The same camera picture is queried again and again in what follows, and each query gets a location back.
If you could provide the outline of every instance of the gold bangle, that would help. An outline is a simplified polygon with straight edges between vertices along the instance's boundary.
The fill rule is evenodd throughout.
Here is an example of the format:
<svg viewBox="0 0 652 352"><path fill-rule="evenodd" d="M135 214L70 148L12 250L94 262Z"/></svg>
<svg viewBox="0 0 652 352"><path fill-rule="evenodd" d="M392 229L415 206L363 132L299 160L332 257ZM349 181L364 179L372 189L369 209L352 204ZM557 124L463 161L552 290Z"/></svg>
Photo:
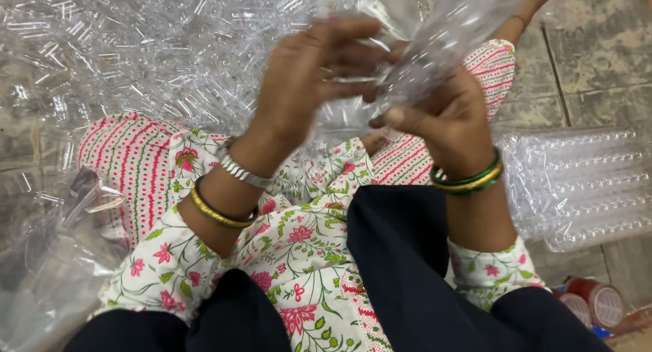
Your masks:
<svg viewBox="0 0 652 352"><path fill-rule="evenodd" d="M495 167L493 168L492 171L487 173L487 175L479 178L478 180L474 182L469 182L467 184L460 184L460 185L441 185L436 182L432 182L431 184L437 188L437 189L442 189L448 192L455 192L455 191L473 191L477 188L481 188L489 182L496 180L500 175L503 173L503 161L500 160L498 163L496 163Z"/></svg>
<svg viewBox="0 0 652 352"><path fill-rule="evenodd" d="M258 215L257 208L256 210L254 210L254 213L251 214L249 221L241 222L241 221L232 220L226 217L225 215L218 213L216 210L208 206L206 202L204 202L199 191L197 190L197 185L200 183L201 179L202 177L198 178L197 181L195 181L191 186L192 203L195 204L195 207L201 213L210 217L213 221L219 223L220 225L224 227L231 227L233 229L244 229L246 227L251 226L251 224L254 223L254 221L256 221L256 217Z"/></svg>

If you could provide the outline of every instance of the forearm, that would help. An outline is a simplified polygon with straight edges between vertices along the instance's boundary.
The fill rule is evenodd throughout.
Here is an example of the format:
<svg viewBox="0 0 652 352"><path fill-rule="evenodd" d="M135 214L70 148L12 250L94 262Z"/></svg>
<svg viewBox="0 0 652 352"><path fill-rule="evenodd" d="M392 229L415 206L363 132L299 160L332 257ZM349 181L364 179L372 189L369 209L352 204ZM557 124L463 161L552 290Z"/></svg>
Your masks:
<svg viewBox="0 0 652 352"><path fill-rule="evenodd" d="M507 21L493 34L493 39L507 40L516 45L534 14L549 0L525 0Z"/></svg>
<svg viewBox="0 0 652 352"><path fill-rule="evenodd" d="M241 167L261 177L272 177L288 153L265 131L249 130L229 150ZM199 191L211 207L234 220L246 220L256 208L263 188L249 185L216 165L201 181ZM222 258L231 254L240 231L217 224L201 213L186 196L179 214L191 230Z"/></svg>
<svg viewBox="0 0 652 352"><path fill-rule="evenodd" d="M514 244L517 232L507 206L503 181L472 196L446 200L450 240L482 253L501 252Z"/></svg>

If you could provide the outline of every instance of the red tape roll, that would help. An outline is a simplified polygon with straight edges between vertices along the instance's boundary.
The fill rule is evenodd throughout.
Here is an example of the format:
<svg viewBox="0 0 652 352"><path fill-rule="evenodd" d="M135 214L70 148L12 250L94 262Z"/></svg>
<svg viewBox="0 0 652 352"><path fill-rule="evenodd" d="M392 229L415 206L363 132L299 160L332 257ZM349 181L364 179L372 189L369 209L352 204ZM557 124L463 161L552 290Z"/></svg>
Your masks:
<svg viewBox="0 0 652 352"><path fill-rule="evenodd" d="M586 278L571 278L564 285L564 290L586 301L591 321L600 328L614 328L623 320L623 297L614 286Z"/></svg>

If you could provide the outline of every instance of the metal watch strap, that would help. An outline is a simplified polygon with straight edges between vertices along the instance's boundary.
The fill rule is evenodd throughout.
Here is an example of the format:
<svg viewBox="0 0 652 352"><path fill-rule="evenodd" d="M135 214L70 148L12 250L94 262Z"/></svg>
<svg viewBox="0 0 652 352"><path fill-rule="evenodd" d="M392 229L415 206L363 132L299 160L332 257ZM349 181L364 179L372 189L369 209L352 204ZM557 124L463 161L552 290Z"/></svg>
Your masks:
<svg viewBox="0 0 652 352"><path fill-rule="evenodd" d="M230 138L223 142L222 147L219 148L218 158L220 158L220 165L224 167L227 173L233 175L236 179L246 182L249 185L257 186L258 188L266 188L274 183L273 178L262 178L249 171L243 169L237 162L229 155L228 149L231 147L235 140Z"/></svg>

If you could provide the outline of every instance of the wrist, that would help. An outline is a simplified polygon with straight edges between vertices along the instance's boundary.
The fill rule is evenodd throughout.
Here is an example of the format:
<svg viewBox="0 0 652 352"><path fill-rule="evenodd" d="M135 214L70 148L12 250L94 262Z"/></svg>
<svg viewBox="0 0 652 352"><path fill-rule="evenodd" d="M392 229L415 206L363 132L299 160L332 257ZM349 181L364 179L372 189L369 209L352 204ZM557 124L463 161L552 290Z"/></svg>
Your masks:
<svg viewBox="0 0 652 352"><path fill-rule="evenodd" d="M268 130L247 130L231 148L229 155L243 169L259 177L271 178L292 149L280 143Z"/></svg>
<svg viewBox="0 0 652 352"><path fill-rule="evenodd" d="M457 160L454 167L444 168L447 180L462 181L472 178L479 173L487 170L496 159L495 149L489 144L486 148L474 150L472 156Z"/></svg>

